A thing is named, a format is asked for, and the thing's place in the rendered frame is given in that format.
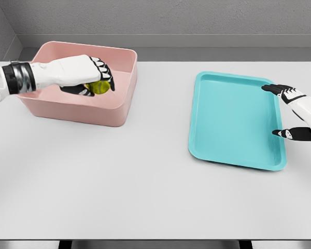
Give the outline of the yellow-green tennis ball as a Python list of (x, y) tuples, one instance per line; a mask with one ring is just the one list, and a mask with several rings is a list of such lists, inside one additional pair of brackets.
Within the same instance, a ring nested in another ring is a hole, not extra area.
[(108, 81), (96, 81), (92, 83), (86, 84), (86, 88), (93, 94), (104, 94), (106, 93), (110, 88), (110, 83)]

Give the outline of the blue plastic tray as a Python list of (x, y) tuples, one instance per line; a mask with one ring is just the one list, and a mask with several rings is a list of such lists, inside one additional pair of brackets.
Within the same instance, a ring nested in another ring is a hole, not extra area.
[(194, 85), (188, 149), (211, 162), (268, 171), (287, 164), (278, 97), (266, 78), (201, 72)]

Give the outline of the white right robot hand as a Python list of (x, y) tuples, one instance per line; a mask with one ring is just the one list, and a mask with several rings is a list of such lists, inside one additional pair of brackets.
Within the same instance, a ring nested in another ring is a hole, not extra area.
[(307, 127), (273, 130), (272, 134), (288, 140), (311, 142), (311, 96), (287, 85), (264, 85), (261, 89), (281, 98), (307, 124)]

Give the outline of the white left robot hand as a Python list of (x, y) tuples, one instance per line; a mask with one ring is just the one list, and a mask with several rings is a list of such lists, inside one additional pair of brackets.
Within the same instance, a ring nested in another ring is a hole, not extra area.
[(111, 88), (115, 91), (115, 81), (111, 69), (106, 62), (97, 57), (86, 54), (67, 57), (56, 60), (58, 71), (54, 83), (64, 92), (95, 96), (87, 88), (86, 84), (96, 81), (108, 81)]

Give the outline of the pink plastic basket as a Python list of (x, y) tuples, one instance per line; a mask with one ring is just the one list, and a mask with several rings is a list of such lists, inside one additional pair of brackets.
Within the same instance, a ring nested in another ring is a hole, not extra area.
[(37, 117), (119, 127), (127, 119), (137, 82), (137, 53), (131, 49), (51, 41), (43, 44), (33, 62), (87, 54), (107, 63), (115, 90), (101, 95), (82, 96), (50, 86), (18, 96)]

